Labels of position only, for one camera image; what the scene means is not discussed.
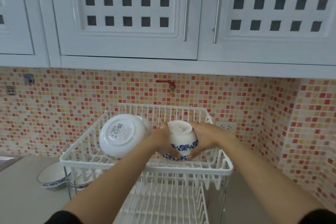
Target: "mosaic tile backsplash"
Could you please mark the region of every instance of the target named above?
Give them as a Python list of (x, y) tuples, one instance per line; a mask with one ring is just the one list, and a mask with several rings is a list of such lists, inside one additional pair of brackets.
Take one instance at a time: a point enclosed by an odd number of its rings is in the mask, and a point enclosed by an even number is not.
[[(175, 81), (175, 94), (158, 79)], [(0, 151), (60, 156), (107, 107), (127, 102), (193, 105), (237, 122), (243, 143), (336, 209), (334, 80), (0, 67)]]

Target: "stainless steel handle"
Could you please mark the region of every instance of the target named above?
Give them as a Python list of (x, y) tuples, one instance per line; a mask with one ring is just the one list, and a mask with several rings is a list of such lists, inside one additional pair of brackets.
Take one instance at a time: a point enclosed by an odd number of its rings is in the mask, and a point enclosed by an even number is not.
[(184, 30), (183, 30), (183, 41), (184, 42), (187, 41), (187, 36), (188, 36), (189, 4), (190, 4), (190, 0), (185, 0)]
[(222, 7), (222, 0), (217, 0), (217, 8), (216, 8), (216, 19), (215, 19), (215, 28), (213, 33), (213, 43), (217, 43), (218, 38), (218, 27), (219, 27), (219, 18), (221, 16), (221, 7)]

